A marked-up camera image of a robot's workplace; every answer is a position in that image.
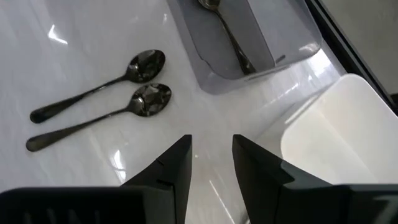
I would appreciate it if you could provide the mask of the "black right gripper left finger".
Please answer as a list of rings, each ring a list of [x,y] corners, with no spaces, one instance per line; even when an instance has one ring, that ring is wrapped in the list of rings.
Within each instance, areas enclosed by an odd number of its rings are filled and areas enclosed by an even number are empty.
[[[142,194],[146,223],[185,223],[192,179],[192,135],[186,134],[123,183]]]

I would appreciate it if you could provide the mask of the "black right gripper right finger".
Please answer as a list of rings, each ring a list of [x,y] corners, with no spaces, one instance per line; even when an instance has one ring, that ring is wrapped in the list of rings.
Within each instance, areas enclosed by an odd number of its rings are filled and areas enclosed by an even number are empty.
[[[251,223],[329,223],[319,189],[329,184],[250,139],[233,136],[233,161]]]

